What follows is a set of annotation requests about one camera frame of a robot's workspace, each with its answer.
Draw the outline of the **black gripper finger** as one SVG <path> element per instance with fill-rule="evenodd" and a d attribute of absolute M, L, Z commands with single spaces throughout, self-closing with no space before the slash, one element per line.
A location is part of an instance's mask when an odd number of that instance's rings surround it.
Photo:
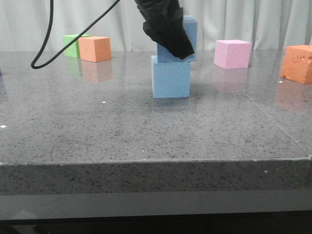
<path fill-rule="evenodd" d="M 153 41 L 165 47 L 174 57 L 185 59 L 194 53 L 183 27 L 183 8 L 142 9 L 143 31 Z"/>

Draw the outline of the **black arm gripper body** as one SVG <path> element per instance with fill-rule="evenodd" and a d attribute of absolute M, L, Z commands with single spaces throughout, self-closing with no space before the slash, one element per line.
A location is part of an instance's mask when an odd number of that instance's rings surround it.
<path fill-rule="evenodd" d="M 180 5 L 178 0 L 135 0 L 145 22 L 160 16 L 167 22 L 180 23 Z"/>

